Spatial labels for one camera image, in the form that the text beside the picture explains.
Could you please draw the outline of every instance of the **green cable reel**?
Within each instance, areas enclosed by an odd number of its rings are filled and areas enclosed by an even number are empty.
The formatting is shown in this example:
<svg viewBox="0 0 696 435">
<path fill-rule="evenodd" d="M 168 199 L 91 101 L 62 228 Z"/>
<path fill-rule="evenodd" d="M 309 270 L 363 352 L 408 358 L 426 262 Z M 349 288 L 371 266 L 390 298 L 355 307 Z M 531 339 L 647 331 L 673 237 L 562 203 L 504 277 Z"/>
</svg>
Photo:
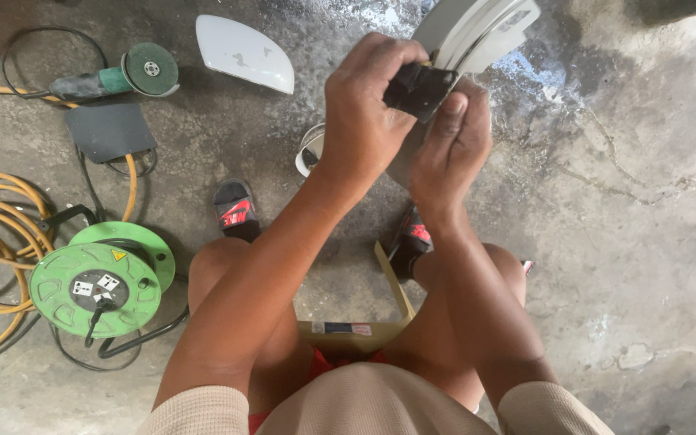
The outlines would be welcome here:
<svg viewBox="0 0 696 435">
<path fill-rule="evenodd" d="M 112 338 L 136 331 L 155 315 L 175 272 L 173 253 L 160 236 L 129 222 L 102 222 L 39 261 L 29 294 L 48 321 L 83 337 L 97 302 L 111 301 L 92 337 Z"/>
</svg>

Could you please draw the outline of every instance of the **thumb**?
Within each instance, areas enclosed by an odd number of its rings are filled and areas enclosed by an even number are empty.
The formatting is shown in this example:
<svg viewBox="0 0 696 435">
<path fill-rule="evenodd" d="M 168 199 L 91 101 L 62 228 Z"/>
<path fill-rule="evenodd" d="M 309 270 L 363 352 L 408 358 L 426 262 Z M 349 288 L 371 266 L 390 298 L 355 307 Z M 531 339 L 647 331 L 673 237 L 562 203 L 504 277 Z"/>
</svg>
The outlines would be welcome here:
<svg viewBox="0 0 696 435">
<path fill-rule="evenodd" d="M 468 105 L 469 98 L 461 92 L 452 92 L 445 98 L 439 106 L 429 136 L 424 141 L 422 153 L 425 154 L 424 158 L 435 162 L 447 159 L 450 146 L 461 132 L 463 116 Z"/>
</svg>

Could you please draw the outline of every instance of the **label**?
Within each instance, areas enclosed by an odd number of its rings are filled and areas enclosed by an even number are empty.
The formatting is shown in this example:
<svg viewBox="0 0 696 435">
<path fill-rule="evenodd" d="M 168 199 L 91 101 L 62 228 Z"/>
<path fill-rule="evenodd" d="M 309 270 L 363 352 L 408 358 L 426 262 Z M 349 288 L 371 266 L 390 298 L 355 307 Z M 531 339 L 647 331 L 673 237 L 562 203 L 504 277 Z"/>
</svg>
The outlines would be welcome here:
<svg viewBox="0 0 696 435">
<path fill-rule="evenodd" d="M 90 296 L 92 291 L 93 284 L 91 284 L 90 282 L 77 281 L 74 282 L 74 288 L 71 292 L 76 295 Z"/>
<path fill-rule="evenodd" d="M 119 251 L 115 251 L 114 249 L 111 249 L 111 254 L 114 255 L 114 261 L 118 262 L 123 257 L 125 257 L 128 253 L 127 252 L 119 252 Z"/>
<path fill-rule="evenodd" d="M 100 295 L 93 295 L 93 299 L 96 300 L 96 302 L 100 301 L 102 299 L 102 297 L 104 299 L 111 300 L 111 294 L 109 294 L 109 293 L 102 293 Z"/>
<path fill-rule="evenodd" d="M 104 289 L 109 290 L 110 292 L 114 290 L 114 287 L 117 286 L 117 284 L 120 283 L 119 280 L 115 280 L 109 275 L 104 275 L 102 278 L 96 282 L 99 286 L 102 286 Z"/>
<path fill-rule="evenodd" d="M 324 329 L 324 322 L 311 322 L 310 331 L 314 334 L 323 334 L 326 332 L 326 329 Z"/>
<path fill-rule="evenodd" d="M 311 322 L 310 331 L 314 334 L 372 335 L 369 323 Z"/>
<path fill-rule="evenodd" d="M 354 334 L 372 335 L 372 328 L 369 323 L 352 323 L 350 330 Z"/>
</svg>

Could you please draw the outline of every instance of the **nike logo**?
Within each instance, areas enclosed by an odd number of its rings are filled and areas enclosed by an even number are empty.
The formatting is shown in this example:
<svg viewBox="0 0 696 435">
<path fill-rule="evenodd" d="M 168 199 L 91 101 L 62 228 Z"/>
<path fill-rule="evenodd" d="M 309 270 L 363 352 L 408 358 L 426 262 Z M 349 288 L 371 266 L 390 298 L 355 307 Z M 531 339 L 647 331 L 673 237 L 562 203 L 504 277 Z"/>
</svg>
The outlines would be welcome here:
<svg viewBox="0 0 696 435">
<path fill-rule="evenodd" d="M 247 200 L 243 200 L 237 204 L 225 214 L 220 217 L 224 220 L 224 226 L 230 226 L 232 224 L 242 224 L 246 222 L 246 213 L 251 209 L 251 204 Z"/>
<path fill-rule="evenodd" d="M 410 232 L 410 234 L 426 242 L 431 240 L 431 235 L 428 231 L 426 231 L 426 227 L 424 225 L 413 224 L 412 231 Z"/>
</svg>

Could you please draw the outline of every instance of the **red shorts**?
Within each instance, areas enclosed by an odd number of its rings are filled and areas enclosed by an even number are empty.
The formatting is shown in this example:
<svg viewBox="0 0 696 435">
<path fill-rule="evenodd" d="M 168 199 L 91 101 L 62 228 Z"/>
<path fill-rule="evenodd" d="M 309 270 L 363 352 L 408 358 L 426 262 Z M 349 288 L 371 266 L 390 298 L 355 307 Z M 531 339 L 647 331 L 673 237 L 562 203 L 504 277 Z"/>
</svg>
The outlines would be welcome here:
<svg viewBox="0 0 696 435">
<path fill-rule="evenodd" d="M 382 350 L 377 351 L 377 353 L 372 355 L 372 357 L 370 357 L 370 359 L 368 359 L 367 362 L 377 362 L 378 364 L 390 364 Z M 343 365 L 348 364 L 350 364 L 349 361 L 337 361 L 336 364 L 332 364 L 326 361 L 326 358 L 324 358 L 324 355 L 321 353 L 320 350 L 313 348 L 313 361 L 311 361 L 310 363 L 310 371 L 308 371 L 308 378 L 305 380 L 304 384 L 307 385 L 310 381 L 318 378 L 320 375 L 323 375 L 327 371 L 334 370 L 338 367 L 343 367 Z M 249 435 L 255 435 L 257 429 L 259 429 L 259 427 L 262 426 L 262 423 L 265 421 L 265 419 L 267 419 L 267 416 L 269 416 L 271 412 L 273 412 L 273 410 L 260 412 L 253 416 L 249 416 Z"/>
</svg>

